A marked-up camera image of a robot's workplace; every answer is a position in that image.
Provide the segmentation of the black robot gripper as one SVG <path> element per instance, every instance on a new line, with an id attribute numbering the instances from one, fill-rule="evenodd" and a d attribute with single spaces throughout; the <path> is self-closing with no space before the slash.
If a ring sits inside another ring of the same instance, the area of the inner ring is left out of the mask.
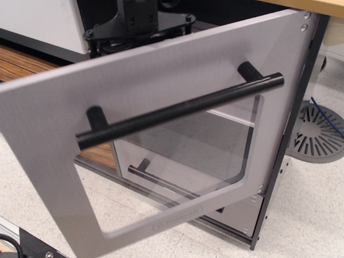
<path id="1" fill-rule="evenodd" d="M 191 33 L 196 16 L 170 13 L 180 1 L 116 1 L 116 15 L 84 32 L 89 56 L 96 58 Z"/>

